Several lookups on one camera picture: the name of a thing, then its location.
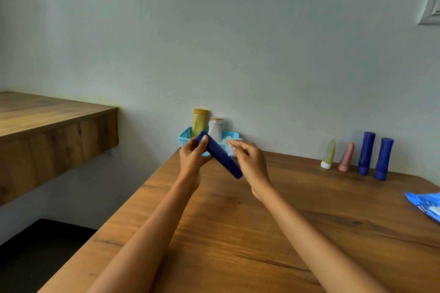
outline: blue basket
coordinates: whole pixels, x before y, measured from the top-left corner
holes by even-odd
[[[186,129],[185,131],[183,131],[177,138],[179,138],[180,140],[180,147],[183,147],[188,140],[191,139],[191,131],[192,131],[192,126],[190,126],[188,129]],[[240,135],[238,134],[238,132],[232,132],[232,131],[225,131],[223,130],[221,132],[221,138],[222,140],[225,139],[226,137],[231,137],[231,138],[240,138]],[[223,150],[225,149],[225,146],[222,143],[218,143],[218,145],[220,145]],[[202,154],[203,156],[208,156],[209,153],[205,152]]]

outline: wood grain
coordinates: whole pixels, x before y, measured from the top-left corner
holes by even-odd
[[[0,206],[118,145],[116,110],[0,93]]]
[[[323,169],[318,160],[266,153],[277,190],[345,252],[395,292],[434,292],[440,225],[403,192],[438,192],[416,176],[386,182]],[[49,280],[40,293],[86,292],[151,215],[179,174],[166,163]],[[152,292],[323,292],[244,179],[217,161],[201,170]]]
[[[101,104],[0,92],[0,143],[117,110]]]

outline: person's right hand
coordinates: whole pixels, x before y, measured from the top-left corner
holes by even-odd
[[[269,174],[267,173],[266,158],[263,151],[254,143],[245,143],[241,140],[229,140],[232,150],[237,156],[243,175],[252,187],[252,192],[258,200],[258,191],[262,185],[270,185]]]

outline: switch plate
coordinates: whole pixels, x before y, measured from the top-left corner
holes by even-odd
[[[419,24],[440,26],[440,0],[427,0]]]

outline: translucent yellow bottle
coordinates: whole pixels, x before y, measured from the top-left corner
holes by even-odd
[[[205,129],[206,114],[205,109],[194,109],[193,128],[191,130],[191,137],[198,136]]]
[[[324,158],[321,161],[321,167],[325,169],[330,169],[333,163],[334,151],[336,149],[336,139],[330,140]]]

